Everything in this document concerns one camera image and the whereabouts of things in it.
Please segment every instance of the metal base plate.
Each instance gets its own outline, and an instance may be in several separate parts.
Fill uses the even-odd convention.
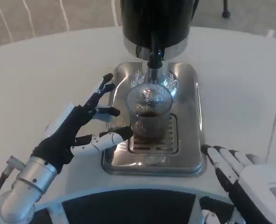
[[[120,116],[107,125],[109,128],[130,125],[126,106],[131,78],[142,63],[123,63],[114,72],[116,89],[111,92],[109,105],[121,111]],[[167,143],[141,144],[133,136],[103,153],[102,167],[117,175],[187,176],[199,174],[203,167],[200,146],[202,118],[196,71],[185,63],[169,63],[168,69],[176,75],[179,88],[171,109],[171,130]]]

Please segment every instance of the espresso machine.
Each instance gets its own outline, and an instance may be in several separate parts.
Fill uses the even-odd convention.
[[[187,63],[169,63],[187,45],[194,0],[121,0],[124,45],[142,59],[116,67],[109,105],[121,115],[107,131],[130,125],[127,94],[141,83],[166,87],[172,97],[169,125],[152,143],[136,135],[102,156],[102,167],[116,175],[196,175],[202,171],[202,117],[197,73]]]

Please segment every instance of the round white table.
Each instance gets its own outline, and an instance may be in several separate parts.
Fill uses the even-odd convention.
[[[99,78],[125,61],[139,59],[126,51],[121,28],[67,32],[1,46],[0,174],[10,155],[26,162],[47,124],[69,102],[82,104]],[[191,28],[186,50],[171,61],[190,63],[198,72],[206,143],[265,157],[276,114],[276,40]],[[104,130],[104,123],[93,122],[80,132]],[[101,155],[74,158],[53,181],[38,208],[120,188],[226,196],[210,163],[200,176],[169,178],[109,175],[100,160]],[[10,189],[14,178],[12,174],[2,192]]]

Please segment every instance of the black water tank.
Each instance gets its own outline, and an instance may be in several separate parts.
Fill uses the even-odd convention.
[[[121,0],[125,38],[146,49],[155,41],[164,53],[186,40],[193,4],[194,0]]]

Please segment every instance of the glass cup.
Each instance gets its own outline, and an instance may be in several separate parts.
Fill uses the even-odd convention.
[[[143,83],[132,88],[127,97],[133,131],[143,138],[159,138],[168,126],[173,99],[159,84]]]

